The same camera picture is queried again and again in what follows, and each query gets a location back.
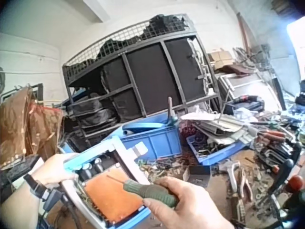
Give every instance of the ceiling beam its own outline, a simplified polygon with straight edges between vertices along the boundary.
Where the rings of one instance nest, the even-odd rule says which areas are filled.
[[[95,15],[102,21],[110,20],[110,16],[102,6],[102,0],[83,0],[83,2],[95,13]]]

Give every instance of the ceiling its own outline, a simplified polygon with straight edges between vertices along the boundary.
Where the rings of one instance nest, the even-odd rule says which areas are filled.
[[[82,0],[11,0],[0,32],[60,47],[99,22]]]

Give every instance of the wristwatch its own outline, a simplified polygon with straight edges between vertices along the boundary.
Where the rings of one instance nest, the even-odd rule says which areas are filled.
[[[45,187],[42,183],[34,178],[30,174],[26,174],[23,179],[28,183],[30,186],[30,192],[37,196],[39,199],[46,200],[49,195],[49,190]]]

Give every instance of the hand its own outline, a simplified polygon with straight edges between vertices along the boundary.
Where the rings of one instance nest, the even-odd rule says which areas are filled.
[[[40,181],[43,185],[75,179],[77,174],[66,171],[63,168],[63,162],[76,155],[78,155],[78,153],[53,155],[32,174],[32,177],[34,180]]]
[[[203,187],[173,177],[161,178],[155,184],[168,188],[180,200],[175,210],[155,199],[143,201],[168,229],[234,229]]]

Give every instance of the wire mesh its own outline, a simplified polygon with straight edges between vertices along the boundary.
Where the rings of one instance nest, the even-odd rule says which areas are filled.
[[[126,27],[93,43],[64,64],[62,67],[64,75],[70,82],[75,78],[75,75],[88,66],[114,52],[154,37],[190,31],[191,29],[193,29],[192,22],[186,14],[157,15],[150,20]]]

